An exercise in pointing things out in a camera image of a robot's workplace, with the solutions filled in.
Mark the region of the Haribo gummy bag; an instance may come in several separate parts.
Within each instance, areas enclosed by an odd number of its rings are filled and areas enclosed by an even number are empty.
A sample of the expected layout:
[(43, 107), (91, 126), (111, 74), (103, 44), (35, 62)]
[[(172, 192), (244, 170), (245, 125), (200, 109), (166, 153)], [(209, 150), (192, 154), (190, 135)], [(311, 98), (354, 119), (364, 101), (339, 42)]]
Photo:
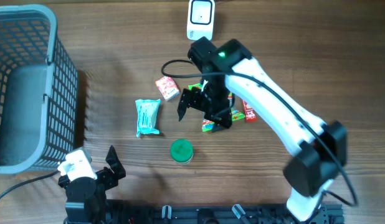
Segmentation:
[[(202, 85), (200, 83), (196, 83), (196, 84), (188, 86), (189, 90), (192, 90), (192, 88), (201, 89)], [(245, 118), (245, 114), (243, 114), (241, 111), (236, 109), (235, 106), (234, 106), (234, 104), (235, 104), (235, 95), (233, 93), (229, 93), (228, 99), (229, 99), (229, 103), (231, 105), (230, 112), (231, 112), (232, 121), (237, 121), (237, 120), (240, 120), (240, 119), (244, 119)], [(203, 118), (203, 120), (202, 120), (202, 132), (211, 131), (212, 126), (213, 126), (214, 123), (215, 122), (209, 121), (209, 120)]]

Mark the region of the small red white box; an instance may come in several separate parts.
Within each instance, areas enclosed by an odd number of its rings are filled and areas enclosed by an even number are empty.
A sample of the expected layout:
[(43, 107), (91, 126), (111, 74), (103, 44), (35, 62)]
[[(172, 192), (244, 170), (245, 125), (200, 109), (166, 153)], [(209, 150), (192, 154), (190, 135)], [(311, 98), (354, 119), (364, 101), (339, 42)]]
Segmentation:
[(158, 90), (166, 101), (174, 98), (179, 94), (179, 88), (171, 77), (164, 76), (155, 81), (155, 85), (158, 87)]

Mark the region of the teal white tissue pack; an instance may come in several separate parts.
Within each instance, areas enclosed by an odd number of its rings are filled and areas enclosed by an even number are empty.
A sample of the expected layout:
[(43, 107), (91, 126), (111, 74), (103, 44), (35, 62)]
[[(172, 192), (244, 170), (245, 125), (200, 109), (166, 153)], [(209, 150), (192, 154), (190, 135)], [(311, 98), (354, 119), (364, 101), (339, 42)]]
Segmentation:
[(156, 129), (156, 120), (158, 117), (159, 106), (161, 100), (136, 100), (137, 122), (136, 122), (136, 137), (142, 134), (159, 134)]

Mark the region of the red stick sachet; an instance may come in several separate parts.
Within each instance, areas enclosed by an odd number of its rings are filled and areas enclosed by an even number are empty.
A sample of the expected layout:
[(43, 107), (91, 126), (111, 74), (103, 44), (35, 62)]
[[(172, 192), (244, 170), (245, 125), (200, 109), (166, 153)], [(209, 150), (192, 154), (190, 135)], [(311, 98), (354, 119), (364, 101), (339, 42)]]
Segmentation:
[(254, 109), (246, 101), (243, 100), (242, 103), (244, 106), (245, 121), (249, 123), (256, 122), (257, 117)]

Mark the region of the green lid jar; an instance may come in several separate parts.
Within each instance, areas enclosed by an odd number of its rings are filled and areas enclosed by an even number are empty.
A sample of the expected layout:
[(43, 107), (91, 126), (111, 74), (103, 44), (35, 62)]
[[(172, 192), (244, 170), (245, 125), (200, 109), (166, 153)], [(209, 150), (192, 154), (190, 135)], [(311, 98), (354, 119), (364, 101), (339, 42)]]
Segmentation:
[(178, 164), (188, 165), (193, 158), (194, 149), (186, 139), (178, 139), (170, 147), (171, 158)]

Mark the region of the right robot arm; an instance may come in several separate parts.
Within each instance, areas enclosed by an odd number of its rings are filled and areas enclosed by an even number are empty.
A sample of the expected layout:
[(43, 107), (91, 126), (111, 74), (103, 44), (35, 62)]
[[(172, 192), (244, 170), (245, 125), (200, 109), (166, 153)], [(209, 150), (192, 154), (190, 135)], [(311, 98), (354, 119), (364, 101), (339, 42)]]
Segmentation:
[(205, 119), (229, 128), (229, 93), (246, 101), (292, 155), (283, 170), (292, 187), (287, 208), (297, 220), (308, 221), (347, 162), (346, 128), (338, 121), (327, 124), (301, 107), (238, 40), (216, 47), (202, 37), (191, 44), (188, 57), (206, 83), (183, 90), (178, 116), (183, 118), (188, 108), (194, 108), (202, 111)]

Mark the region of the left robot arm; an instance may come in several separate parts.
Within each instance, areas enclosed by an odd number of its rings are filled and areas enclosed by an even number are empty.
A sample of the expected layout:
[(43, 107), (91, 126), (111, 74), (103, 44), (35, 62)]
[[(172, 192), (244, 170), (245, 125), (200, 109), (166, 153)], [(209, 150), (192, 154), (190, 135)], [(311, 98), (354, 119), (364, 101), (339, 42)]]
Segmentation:
[(58, 185), (65, 189), (65, 223), (113, 223), (113, 209), (106, 191), (118, 186), (126, 176), (116, 150), (110, 146), (105, 158), (108, 167), (94, 171), (90, 154), (80, 147), (68, 153), (57, 168)]

